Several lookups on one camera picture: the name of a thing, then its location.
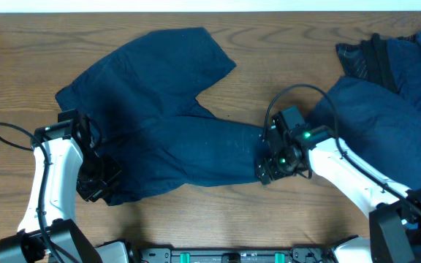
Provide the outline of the navy blue shorts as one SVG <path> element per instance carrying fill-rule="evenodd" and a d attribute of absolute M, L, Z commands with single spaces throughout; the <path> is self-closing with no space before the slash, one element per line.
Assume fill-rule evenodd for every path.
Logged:
<path fill-rule="evenodd" d="M 197 96 L 235 63 L 202 27 L 152 31 L 113 51 L 56 94 L 98 125 L 98 154 L 120 166 L 110 206 L 184 184 L 213 187 L 257 181 L 267 152 L 262 129 L 226 121 Z"/>

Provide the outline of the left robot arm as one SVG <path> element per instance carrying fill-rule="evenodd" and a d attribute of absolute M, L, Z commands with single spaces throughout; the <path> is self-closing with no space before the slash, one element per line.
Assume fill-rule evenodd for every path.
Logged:
<path fill-rule="evenodd" d="M 126 242 L 93 246 L 75 222 L 75 200 L 109 196 L 121 171 L 109 155 L 98 156 L 102 135 L 86 114 L 68 110 L 57 123 L 29 133 L 36 168 L 31 196 L 15 235 L 0 240 L 0 262 L 130 262 Z"/>

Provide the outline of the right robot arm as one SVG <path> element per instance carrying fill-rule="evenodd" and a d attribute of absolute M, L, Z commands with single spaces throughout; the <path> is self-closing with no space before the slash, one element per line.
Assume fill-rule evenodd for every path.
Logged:
<path fill-rule="evenodd" d="M 421 188 L 391 180 L 348 149 L 326 126 L 311 128 L 296 107 L 276 113 L 264 130 L 270 155 L 257 161 L 267 185 L 318 175 L 331 182 L 368 219 L 370 237 L 348 237 L 329 248 L 293 248 L 292 262 L 421 262 Z"/>

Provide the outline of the navy blue garment pile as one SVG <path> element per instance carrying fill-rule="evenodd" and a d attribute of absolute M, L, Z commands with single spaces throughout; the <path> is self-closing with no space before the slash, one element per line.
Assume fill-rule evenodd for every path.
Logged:
<path fill-rule="evenodd" d="M 421 47 L 421 32 L 416 33 Z M 337 127 L 362 159 L 389 178 L 421 188 L 421 86 L 399 94 L 344 75 L 309 114 L 313 126 Z"/>

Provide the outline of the black striped garment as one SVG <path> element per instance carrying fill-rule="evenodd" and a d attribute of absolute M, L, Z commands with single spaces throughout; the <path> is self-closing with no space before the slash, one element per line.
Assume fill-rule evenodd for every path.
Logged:
<path fill-rule="evenodd" d="M 399 94 L 401 89 L 421 86 L 421 47 L 417 35 L 382 39 L 375 33 L 357 45 L 335 46 L 345 75 L 367 80 Z"/>

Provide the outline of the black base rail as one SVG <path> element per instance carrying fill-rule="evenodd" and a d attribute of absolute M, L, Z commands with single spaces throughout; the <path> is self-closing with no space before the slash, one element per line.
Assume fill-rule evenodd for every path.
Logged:
<path fill-rule="evenodd" d="M 139 251 L 147 263 L 335 263 L 322 248 L 294 247 L 266 250 L 216 250 L 148 248 Z"/>

